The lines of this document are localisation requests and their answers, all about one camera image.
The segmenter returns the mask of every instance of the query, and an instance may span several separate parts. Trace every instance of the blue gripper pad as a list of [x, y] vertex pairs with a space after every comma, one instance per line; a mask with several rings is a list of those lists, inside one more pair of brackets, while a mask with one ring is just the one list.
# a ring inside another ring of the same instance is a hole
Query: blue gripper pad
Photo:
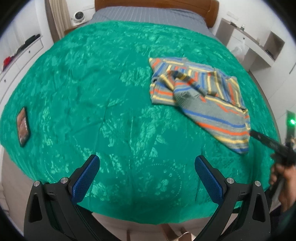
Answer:
[[195, 159], [194, 167], [212, 202], [217, 203], [218, 205], [222, 204], [223, 189], [199, 156], [197, 156]]
[[74, 205], [82, 202], [99, 169], [100, 159], [98, 156], [94, 156], [94, 158], [90, 161], [88, 166], [85, 168], [81, 176], [72, 187], [71, 201]]

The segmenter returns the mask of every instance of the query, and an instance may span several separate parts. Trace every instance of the metal screw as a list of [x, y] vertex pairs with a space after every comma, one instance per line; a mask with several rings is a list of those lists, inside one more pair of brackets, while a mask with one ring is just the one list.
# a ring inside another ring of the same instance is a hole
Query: metal screw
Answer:
[[234, 183], [234, 179], [231, 177], [227, 178], [226, 181], [230, 184]]
[[61, 179], [61, 183], [67, 183], [68, 182], [68, 178], [67, 177], [63, 177], [62, 179]]
[[39, 181], [35, 181], [35, 182], [33, 183], [33, 185], [34, 185], [34, 187], [38, 187], [38, 186], [40, 185], [40, 182], [39, 182]]
[[256, 185], [257, 187], [260, 187], [260, 186], [261, 186], [261, 182], [259, 182], [259, 181], [255, 181], [255, 185]]

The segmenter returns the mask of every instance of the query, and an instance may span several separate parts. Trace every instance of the small bottle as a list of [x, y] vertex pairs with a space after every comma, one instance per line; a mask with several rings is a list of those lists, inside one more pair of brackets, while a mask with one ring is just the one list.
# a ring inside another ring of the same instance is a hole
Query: small bottle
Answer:
[[245, 28], [245, 27], [246, 27], [245, 24], [243, 24], [243, 25], [241, 26], [241, 30], [244, 31], [244, 28]]

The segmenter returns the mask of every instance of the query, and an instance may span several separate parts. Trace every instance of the white desk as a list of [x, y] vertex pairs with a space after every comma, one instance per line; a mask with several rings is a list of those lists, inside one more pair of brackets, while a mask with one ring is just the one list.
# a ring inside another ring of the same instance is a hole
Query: white desk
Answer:
[[222, 18], [219, 28], [216, 33], [216, 37], [224, 44], [230, 51], [245, 40], [246, 48], [244, 50], [244, 61], [242, 66], [249, 71], [249, 68], [255, 61], [257, 56], [260, 56], [270, 67], [274, 64], [274, 60], [268, 53], [265, 52], [263, 46], [261, 46], [254, 38], [252, 38], [245, 31], [240, 30], [238, 27], [234, 27], [229, 21]]

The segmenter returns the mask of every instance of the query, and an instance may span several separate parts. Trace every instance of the green blanket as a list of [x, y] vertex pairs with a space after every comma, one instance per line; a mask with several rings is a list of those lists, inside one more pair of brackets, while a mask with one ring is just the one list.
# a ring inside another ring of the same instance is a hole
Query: green blanket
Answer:
[[[79, 28], [43, 54], [9, 99], [0, 142], [33, 180], [57, 182], [90, 154], [101, 168], [81, 205], [139, 223], [182, 222], [213, 214], [195, 170], [203, 154], [225, 177], [268, 185], [270, 150], [250, 139], [242, 156], [172, 106], [152, 105], [148, 59], [186, 57], [236, 76], [251, 127], [276, 137], [258, 89], [219, 42], [178, 27], [110, 21]], [[17, 138], [16, 115], [26, 106], [31, 137]]]

